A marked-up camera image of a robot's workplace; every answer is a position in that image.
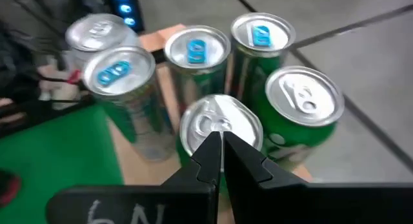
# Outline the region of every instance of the silver pull tab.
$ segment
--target silver pull tab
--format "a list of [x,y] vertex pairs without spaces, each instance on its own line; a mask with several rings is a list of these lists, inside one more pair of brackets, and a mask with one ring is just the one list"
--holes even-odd
[[279,80],[279,85],[291,107],[306,114],[315,114],[318,110],[314,99],[314,90],[308,85],[298,84],[294,78],[285,76]]
[[203,113],[196,117],[195,133],[202,137],[208,137],[213,131],[231,131],[232,127],[229,120],[223,116],[215,114]]
[[89,30],[92,37],[103,37],[109,34],[113,27],[111,21],[98,21]]

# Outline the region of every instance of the silver can lid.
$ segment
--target silver can lid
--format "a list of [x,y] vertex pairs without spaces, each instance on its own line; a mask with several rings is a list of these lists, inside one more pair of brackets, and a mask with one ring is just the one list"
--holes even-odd
[[128,29],[123,19],[116,15],[90,14],[68,28],[66,41],[78,50],[95,52],[122,42]]
[[165,44],[166,58],[181,68],[210,68],[222,63],[231,51],[227,36],[209,26],[188,26]]
[[189,156],[212,131],[231,131],[257,150],[263,144],[263,127],[258,117],[228,95],[208,95],[190,105],[183,114],[179,137]]
[[308,127],[337,121],[344,112],[344,97],[326,75],[303,66],[287,66],[267,79],[265,92],[282,116]]
[[233,38],[255,52],[278,52],[296,40],[294,27],[284,19],[266,13],[239,16],[231,25]]
[[118,96],[143,86],[155,72],[155,59],[137,46],[120,46],[94,55],[85,65],[83,83],[95,94]]

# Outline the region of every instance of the aluminum can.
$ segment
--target aluminum can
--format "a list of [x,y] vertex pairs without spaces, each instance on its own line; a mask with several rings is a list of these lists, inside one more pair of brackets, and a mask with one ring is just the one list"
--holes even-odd
[[340,89],[326,75],[287,66],[268,77],[251,109],[263,125],[262,152],[292,170],[333,134],[345,104]]
[[205,95],[224,93],[230,53],[225,34],[209,26],[189,26],[168,39],[164,51],[180,114]]
[[136,33],[113,14],[89,14],[66,31],[66,42],[80,70],[96,53],[117,46],[140,46]]
[[88,61],[83,82],[145,159],[161,161],[173,153],[152,54],[138,46],[105,50]]
[[232,23],[231,36],[229,94],[249,107],[256,85],[263,86],[267,77],[283,64],[286,49],[296,39],[296,31],[275,15],[249,13]]
[[[263,127],[258,117],[237,99],[228,95],[209,95],[190,105],[182,116],[176,148],[185,165],[212,131],[231,131],[249,145],[261,150]],[[223,157],[220,191],[227,194]]]

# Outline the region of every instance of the green mat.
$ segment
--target green mat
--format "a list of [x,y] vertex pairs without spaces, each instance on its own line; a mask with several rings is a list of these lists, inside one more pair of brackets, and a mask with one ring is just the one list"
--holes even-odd
[[97,105],[0,139],[0,168],[22,178],[16,199],[0,209],[4,224],[46,223],[45,205],[62,188],[123,183]]

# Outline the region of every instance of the blue pull tab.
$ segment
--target blue pull tab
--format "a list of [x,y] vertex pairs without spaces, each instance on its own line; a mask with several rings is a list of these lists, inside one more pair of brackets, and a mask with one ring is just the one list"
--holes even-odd
[[253,26],[252,42],[254,46],[270,46],[270,29],[266,26]]
[[206,44],[199,39],[191,40],[188,43],[188,62],[189,63],[204,63],[206,58]]
[[100,85],[107,87],[113,82],[127,75],[129,71],[129,63],[126,61],[120,61],[99,72],[97,74],[97,81]]

